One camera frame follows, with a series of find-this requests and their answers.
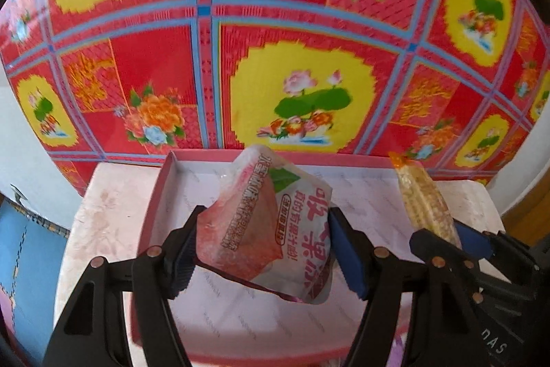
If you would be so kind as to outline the orange cracker sleeve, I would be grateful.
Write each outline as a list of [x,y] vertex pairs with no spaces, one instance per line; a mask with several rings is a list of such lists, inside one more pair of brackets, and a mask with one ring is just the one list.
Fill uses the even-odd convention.
[[427,229],[461,248],[458,231],[442,194],[422,164],[390,152],[406,213],[413,227]]

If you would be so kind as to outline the pink jelly drink pouch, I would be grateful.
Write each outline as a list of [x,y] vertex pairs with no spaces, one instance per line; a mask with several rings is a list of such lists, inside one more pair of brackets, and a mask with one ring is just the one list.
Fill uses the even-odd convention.
[[243,150],[199,215],[199,262],[281,298],[318,305],[330,294],[332,188],[263,145]]

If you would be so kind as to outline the blue foam floor mat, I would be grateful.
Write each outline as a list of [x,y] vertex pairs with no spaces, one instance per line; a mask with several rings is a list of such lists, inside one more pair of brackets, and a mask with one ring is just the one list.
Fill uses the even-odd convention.
[[29,214],[1,200],[1,308],[11,342],[29,366],[42,364],[54,328],[58,279],[73,221]]

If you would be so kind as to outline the pink shallow box tray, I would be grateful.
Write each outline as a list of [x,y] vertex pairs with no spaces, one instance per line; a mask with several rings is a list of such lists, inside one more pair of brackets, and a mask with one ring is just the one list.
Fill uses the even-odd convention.
[[342,155],[179,150],[165,160],[139,247],[160,244],[203,205],[217,224],[200,244],[216,250],[233,217],[249,226],[244,253],[198,266],[170,310],[186,354],[225,366],[300,366],[342,358],[365,304],[329,254],[326,215],[342,210],[377,245],[410,259],[413,228],[388,162]]

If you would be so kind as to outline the red floral wall cloth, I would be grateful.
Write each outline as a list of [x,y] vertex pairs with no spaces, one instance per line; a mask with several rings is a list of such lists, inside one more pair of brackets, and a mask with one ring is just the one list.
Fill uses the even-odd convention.
[[549,99],[529,0],[5,0],[1,62],[78,192],[102,162],[255,143],[487,183]]

